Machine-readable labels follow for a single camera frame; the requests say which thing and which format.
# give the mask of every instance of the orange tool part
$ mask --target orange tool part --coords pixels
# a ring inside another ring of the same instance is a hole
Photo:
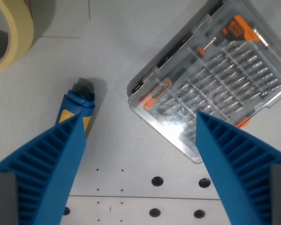
[[[164,78],[157,87],[140,100],[140,103],[146,110],[150,110],[157,100],[172,86],[169,78]]]
[[[243,120],[237,122],[235,124],[235,126],[238,128],[244,128],[245,126],[247,126],[249,124],[250,120],[251,120],[250,117],[246,117]]]

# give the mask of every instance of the clear plastic case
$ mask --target clear plastic case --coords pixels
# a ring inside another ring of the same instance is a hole
[[[281,97],[281,45],[251,6],[228,0],[129,98],[134,112],[193,162],[196,113],[238,127]]]

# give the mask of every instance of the black hole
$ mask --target black hole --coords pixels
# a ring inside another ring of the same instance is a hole
[[[159,217],[161,212],[159,209],[151,209],[149,214],[151,217]]]
[[[210,182],[210,179],[208,179],[208,178],[203,178],[203,179],[200,179],[200,181],[199,181],[199,186],[201,188],[207,188],[207,187],[209,187],[210,184],[211,184],[211,182]]]
[[[65,207],[64,216],[69,215],[70,212],[70,209],[68,207]]]
[[[151,182],[155,187],[159,187],[163,184],[163,179],[161,177],[154,177]]]
[[[197,210],[194,212],[193,216],[197,219],[201,219],[205,216],[205,212],[203,210]]]

